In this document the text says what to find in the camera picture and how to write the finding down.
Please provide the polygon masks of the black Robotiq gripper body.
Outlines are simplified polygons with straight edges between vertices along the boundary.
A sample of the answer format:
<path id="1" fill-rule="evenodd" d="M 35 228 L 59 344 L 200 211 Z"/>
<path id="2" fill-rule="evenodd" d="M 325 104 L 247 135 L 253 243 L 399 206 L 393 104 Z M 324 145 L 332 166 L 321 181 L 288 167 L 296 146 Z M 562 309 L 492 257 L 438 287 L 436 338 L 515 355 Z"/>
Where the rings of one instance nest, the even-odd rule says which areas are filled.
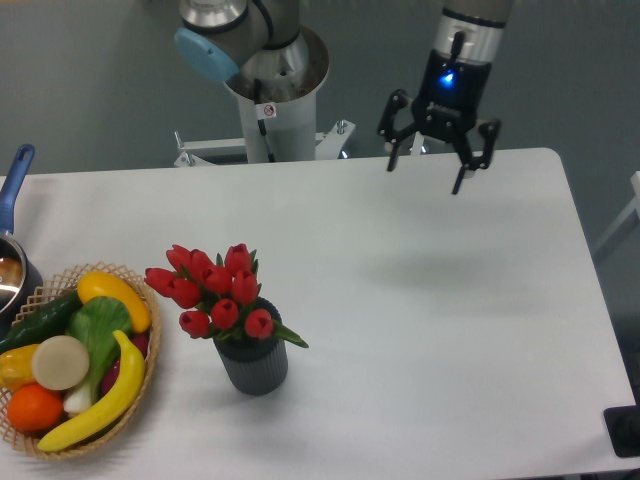
<path id="1" fill-rule="evenodd" d="M 460 140 L 476 124 L 491 69 L 490 62 L 452 62 L 449 54 L 433 49 L 411 104 L 418 131 L 447 144 Z"/>

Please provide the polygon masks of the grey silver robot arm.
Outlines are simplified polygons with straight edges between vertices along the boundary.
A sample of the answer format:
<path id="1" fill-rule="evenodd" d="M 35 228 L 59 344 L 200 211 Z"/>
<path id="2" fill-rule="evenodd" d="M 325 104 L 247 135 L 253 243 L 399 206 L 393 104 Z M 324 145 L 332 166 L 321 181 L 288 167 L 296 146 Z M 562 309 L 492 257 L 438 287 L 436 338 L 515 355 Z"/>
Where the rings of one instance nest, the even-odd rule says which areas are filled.
<path id="1" fill-rule="evenodd" d="M 402 143 L 412 154 L 425 139 L 453 147 L 460 185 L 492 160 L 499 120 L 481 120 L 477 109 L 512 4 L 447 1 L 417 96 L 390 94 L 377 132 L 395 169 Z M 326 134 L 316 130 L 316 94 L 329 70 L 323 41 L 300 23 L 297 1 L 182 1 L 177 50 L 200 75 L 235 96 L 251 163 L 336 159 L 354 124 L 340 120 Z"/>

